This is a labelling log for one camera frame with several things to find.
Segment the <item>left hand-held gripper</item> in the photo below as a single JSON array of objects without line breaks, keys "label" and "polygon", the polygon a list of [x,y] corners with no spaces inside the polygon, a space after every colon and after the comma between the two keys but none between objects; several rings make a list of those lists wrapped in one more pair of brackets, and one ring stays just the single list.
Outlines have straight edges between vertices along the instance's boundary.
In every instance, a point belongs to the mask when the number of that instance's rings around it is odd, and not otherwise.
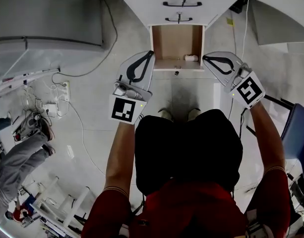
[{"label": "left hand-held gripper", "polygon": [[114,91],[109,96],[109,119],[135,124],[148,101],[156,56],[153,51],[137,53],[119,68]]}]

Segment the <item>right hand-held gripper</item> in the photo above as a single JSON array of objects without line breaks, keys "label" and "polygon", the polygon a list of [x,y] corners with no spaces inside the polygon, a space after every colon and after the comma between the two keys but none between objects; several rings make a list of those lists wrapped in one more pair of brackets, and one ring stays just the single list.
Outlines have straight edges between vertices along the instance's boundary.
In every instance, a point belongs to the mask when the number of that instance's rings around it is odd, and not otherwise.
[{"label": "right hand-held gripper", "polygon": [[254,71],[231,52],[211,52],[202,56],[203,64],[224,86],[224,91],[250,109],[265,96]]}]

